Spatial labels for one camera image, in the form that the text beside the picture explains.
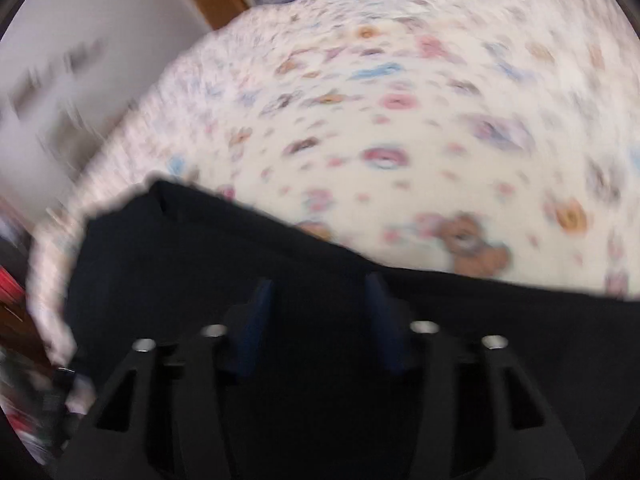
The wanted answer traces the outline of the black pants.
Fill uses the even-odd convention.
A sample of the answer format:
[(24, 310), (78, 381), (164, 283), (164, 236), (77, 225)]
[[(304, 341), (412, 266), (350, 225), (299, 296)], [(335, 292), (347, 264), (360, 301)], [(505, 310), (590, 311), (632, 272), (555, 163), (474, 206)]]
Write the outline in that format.
[[(386, 370), (378, 273), (408, 314)], [(272, 281), (252, 374), (227, 312)], [(390, 269), (155, 182), (89, 222), (64, 318), (96, 404), (63, 479), (634, 479), (639, 307)]]

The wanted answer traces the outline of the teddy bear print blanket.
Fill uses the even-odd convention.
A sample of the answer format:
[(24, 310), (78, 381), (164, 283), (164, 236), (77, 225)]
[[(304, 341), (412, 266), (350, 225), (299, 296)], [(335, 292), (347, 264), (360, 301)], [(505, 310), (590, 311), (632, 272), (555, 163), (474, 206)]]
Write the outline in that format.
[(639, 296), (639, 38), (615, 0), (297, 0), (171, 63), (40, 223), (28, 306), (75, 350), (89, 218), (152, 177), (367, 258)]

